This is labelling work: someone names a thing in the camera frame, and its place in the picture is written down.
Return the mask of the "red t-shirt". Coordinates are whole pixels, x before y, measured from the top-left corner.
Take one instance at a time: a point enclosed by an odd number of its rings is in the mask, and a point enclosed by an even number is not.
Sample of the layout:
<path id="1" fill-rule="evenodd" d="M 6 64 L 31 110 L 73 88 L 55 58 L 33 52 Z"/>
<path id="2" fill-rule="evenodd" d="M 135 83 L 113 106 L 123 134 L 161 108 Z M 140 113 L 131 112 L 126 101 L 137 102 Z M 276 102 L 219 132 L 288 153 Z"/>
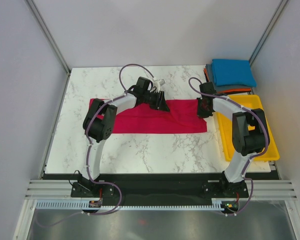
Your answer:
<path id="1" fill-rule="evenodd" d="M 167 100 L 169 111 L 151 109 L 149 104 L 135 106 L 132 96 L 115 100 L 117 107 L 114 134 L 197 134 L 208 131 L 207 123 L 197 116 L 198 101 Z"/>

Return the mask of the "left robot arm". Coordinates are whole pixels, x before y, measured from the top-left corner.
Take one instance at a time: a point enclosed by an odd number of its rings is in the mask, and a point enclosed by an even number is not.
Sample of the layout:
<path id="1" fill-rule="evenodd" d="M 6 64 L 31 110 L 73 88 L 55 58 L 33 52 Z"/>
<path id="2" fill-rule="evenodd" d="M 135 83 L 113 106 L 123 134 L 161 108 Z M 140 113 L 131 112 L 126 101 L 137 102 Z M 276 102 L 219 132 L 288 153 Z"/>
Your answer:
<path id="1" fill-rule="evenodd" d="M 100 164 L 104 145 L 113 133 L 118 114 L 133 109 L 141 104 L 147 104 L 152 110 L 170 112 L 165 100 L 165 92 L 160 90 L 164 81 L 152 82 L 145 77 L 139 77 L 136 84 L 115 98 L 92 101 L 83 121 L 82 127 L 87 139 L 87 151 L 82 176 L 87 179 L 82 185 L 82 191 L 89 197 L 96 196 L 100 185 L 96 179 L 100 176 Z"/>

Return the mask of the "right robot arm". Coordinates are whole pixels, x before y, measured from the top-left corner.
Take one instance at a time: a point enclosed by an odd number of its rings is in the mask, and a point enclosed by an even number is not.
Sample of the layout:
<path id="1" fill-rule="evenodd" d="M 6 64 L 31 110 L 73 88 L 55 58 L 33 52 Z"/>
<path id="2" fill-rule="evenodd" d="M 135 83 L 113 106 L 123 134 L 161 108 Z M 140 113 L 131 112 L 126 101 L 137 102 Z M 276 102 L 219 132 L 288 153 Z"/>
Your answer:
<path id="1" fill-rule="evenodd" d="M 223 172 L 225 181 L 219 191 L 225 197 L 237 191 L 236 183 L 245 179 L 245 174 L 255 157 L 265 154 L 270 143 L 265 113 L 262 109 L 250 109 L 228 96 L 218 95 L 212 82 L 199 85 L 198 116 L 208 118 L 220 113 L 231 121 L 231 137 L 234 147 L 232 160 Z"/>

